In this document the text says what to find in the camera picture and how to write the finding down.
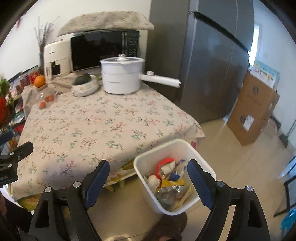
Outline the blue and white carton box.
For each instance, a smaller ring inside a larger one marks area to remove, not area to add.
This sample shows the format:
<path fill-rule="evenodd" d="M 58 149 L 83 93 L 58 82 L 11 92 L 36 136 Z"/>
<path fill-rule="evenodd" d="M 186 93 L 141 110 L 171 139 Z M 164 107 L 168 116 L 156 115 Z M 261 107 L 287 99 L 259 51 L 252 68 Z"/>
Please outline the blue and white carton box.
<path fill-rule="evenodd" d="M 170 181 L 178 181 L 180 178 L 183 177 L 185 170 L 187 168 L 187 161 L 182 159 L 177 163 L 174 170 L 169 176 Z"/>

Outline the glass jar with wooden lid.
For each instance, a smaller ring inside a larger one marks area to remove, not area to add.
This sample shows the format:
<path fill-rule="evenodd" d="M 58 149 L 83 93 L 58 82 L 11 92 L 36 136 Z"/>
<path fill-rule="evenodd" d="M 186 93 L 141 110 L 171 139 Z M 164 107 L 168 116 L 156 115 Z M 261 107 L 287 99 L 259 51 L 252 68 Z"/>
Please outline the glass jar with wooden lid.
<path fill-rule="evenodd" d="M 37 88 L 36 101 L 39 109 L 45 109 L 53 104 L 56 99 L 56 93 L 53 88 L 49 87 L 46 83 L 43 86 Z"/>

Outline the large orange fruit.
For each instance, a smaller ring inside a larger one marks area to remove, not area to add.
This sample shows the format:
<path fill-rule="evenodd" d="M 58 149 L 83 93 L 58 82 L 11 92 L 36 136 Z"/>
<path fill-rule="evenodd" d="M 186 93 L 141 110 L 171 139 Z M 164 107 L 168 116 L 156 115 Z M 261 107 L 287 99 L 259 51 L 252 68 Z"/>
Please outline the large orange fruit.
<path fill-rule="evenodd" d="M 37 88 L 40 88 L 42 87 L 43 85 L 46 84 L 46 78 L 43 76 L 43 75 L 38 75 L 36 78 L 35 78 L 35 81 L 34 81 L 34 85 L 37 87 Z"/>

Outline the yellow crumpled wrapper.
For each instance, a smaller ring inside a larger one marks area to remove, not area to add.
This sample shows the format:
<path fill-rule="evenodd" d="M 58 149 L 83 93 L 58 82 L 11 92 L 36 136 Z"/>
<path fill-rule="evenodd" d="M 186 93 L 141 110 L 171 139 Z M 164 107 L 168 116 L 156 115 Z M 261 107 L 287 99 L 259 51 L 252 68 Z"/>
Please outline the yellow crumpled wrapper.
<path fill-rule="evenodd" d="M 172 187 L 174 189 L 177 189 L 177 188 L 183 187 L 183 186 L 185 186 L 185 182 L 184 182 L 183 178 L 179 179 L 178 181 L 170 181 L 170 180 L 163 179 L 161 181 L 161 185 L 160 185 L 161 188 Z"/>

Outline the red soda can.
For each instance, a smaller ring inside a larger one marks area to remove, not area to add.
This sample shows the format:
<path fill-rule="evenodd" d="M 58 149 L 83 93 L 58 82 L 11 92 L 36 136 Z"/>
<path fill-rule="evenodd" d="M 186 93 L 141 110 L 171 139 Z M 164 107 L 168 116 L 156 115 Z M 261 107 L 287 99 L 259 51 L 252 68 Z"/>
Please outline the red soda can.
<path fill-rule="evenodd" d="M 173 158 L 166 158 L 158 163 L 155 170 L 155 175 L 158 179 L 165 179 L 176 166 L 176 161 Z"/>

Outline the lower cardboard box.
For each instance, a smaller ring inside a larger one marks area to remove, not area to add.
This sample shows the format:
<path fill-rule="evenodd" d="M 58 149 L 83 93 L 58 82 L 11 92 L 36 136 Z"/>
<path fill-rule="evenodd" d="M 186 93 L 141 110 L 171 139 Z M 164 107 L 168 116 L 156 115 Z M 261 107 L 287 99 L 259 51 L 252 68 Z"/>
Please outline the lower cardboard box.
<path fill-rule="evenodd" d="M 240 101 L 236 102 L 227 120 L 227 126 L 242 146 L 253 144 L 267 123 L 268 119 L 255 117 Z"/>

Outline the cardboard box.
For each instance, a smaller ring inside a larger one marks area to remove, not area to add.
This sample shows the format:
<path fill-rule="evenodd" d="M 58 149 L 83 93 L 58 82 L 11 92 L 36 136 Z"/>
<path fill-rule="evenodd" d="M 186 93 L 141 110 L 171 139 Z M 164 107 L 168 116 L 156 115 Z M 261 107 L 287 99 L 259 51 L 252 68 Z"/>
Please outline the cardboard box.
<path fill-rule="evenodd" d="M 255 117 L 240 101 L 236 102 L 227 120 L 227 126 L 242 146 L 253 144 L 267 123 L 268 119 Z"/>
<path fill-rule="evenodd" d="M 278 93 L 257 79 L 249 72 L 246 73 L 238 101 L 241 102 L 258 119 L 269 119 L 280 96 Z"/>

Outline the stacked white bowls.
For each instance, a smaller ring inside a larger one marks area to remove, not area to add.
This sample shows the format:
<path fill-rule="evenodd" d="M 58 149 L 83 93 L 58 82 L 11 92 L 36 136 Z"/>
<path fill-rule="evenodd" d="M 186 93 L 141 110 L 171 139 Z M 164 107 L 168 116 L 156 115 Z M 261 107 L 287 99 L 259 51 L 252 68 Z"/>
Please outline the stacked white bowls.
<path fill-rule="evenodd" d="M 90 75 L 91 80 L 81 85 L 72 85 L 71 91 L 75 97 L 85 97 L 99 89 L 99 82 L 95 75 Z"/>

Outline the dark green squash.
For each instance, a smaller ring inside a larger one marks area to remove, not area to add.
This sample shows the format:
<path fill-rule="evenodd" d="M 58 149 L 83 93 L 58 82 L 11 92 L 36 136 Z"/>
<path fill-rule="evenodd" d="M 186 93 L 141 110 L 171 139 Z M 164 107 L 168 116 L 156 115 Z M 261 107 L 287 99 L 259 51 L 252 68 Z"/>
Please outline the dark green squash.
<path fill-rule="evenodd" d="M 79 75 L 73 82 L 73 85 L 83 85 L 92 80 L 92 77 L 88 73 L 83 73 L 82 75 Z"/>

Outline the white air fryer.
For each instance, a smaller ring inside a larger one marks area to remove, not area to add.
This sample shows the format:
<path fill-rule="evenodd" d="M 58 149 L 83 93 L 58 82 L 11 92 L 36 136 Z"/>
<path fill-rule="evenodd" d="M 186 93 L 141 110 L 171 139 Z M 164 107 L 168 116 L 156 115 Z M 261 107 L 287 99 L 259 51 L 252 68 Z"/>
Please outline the white air fryer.
<path fill-rule="evenodd" d="M 45 46 L 44 72 L 47 79 L 71 73 L 70 50 L 69 40 L 60 40 Z"/>

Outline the black microwave oven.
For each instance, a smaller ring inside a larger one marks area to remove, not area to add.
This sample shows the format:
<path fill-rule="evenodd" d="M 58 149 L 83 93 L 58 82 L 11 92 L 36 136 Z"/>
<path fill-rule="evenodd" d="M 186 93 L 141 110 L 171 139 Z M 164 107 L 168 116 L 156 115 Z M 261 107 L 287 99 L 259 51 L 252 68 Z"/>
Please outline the black microwave oven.
<path fill-rule="evenodd" d="M 100 66 L 106 58 L 125 54 L 138 57 L 139 31 L 103 30 L 88 31 L 70 39 L 71 61 L 74 72 Z"/>

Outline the white electric pot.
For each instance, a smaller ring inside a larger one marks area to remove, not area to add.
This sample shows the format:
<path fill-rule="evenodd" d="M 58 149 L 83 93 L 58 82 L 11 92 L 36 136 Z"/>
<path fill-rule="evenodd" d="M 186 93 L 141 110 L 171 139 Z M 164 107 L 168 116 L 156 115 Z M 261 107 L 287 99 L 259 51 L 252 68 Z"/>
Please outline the white electric pot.
<path fill-rule="evenodd" d="M 140 90 L 142 81 L 179 88 L 178 79 L 155 75 L 152 71 L 143 73 L 145 60 L 120 54 L 100 60 L 102 84 L 109 94 L 127 95 Z"/>

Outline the blue yellow poster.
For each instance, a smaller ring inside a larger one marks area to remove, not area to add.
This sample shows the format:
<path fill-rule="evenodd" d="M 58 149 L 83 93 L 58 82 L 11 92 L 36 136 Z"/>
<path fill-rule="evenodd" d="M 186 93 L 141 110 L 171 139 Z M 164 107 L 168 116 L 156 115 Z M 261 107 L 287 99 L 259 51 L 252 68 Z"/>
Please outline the blue yellow poster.
<path fill-rule="evenodd" d="M 251 75 L 264 84 L 276 90 L 280 81 L 280 73 L 260 61 L 255 61 L 251 68 Z"/>

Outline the floral microwave cover cloth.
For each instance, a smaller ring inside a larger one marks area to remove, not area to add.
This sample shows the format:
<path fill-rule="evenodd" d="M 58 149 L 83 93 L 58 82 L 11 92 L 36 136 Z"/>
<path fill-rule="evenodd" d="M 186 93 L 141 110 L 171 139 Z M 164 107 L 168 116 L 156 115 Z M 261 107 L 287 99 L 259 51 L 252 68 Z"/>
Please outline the floral microwave cover cloth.
<path fill-rule="evenodd" d="M 154 25 L 135 11 L 103 11 L 76 16 L 58 32 L 58 36 L 96 30 L 153 30 Z"/>

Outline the grey refrigerator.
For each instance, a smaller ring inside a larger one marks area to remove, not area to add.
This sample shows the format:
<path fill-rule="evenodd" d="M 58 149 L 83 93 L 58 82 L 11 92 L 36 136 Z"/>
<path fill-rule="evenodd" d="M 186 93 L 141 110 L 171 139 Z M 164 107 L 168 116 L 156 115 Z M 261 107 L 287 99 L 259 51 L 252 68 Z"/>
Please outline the grey refrigerator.
<path fill-rule="evenodd" d="M 199 123 L 229 114 L 249 65 L 253 2 L 152 1 L 149 20 L 145 69 L 181 82 L 152 88 Z"/>

